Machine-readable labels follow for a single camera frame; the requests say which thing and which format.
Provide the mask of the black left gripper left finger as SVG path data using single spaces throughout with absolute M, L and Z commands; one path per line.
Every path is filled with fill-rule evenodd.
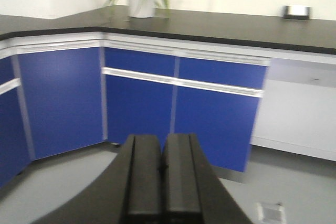
M 154 135 L 129 135 L 84 190 L 35 223 L 160 223 L 161 149 Z

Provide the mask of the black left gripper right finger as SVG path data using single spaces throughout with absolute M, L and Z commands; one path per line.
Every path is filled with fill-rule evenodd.
M 169 134 L 162 158 L 164 223 L 251 223 L 216 176 L 195 134 Z

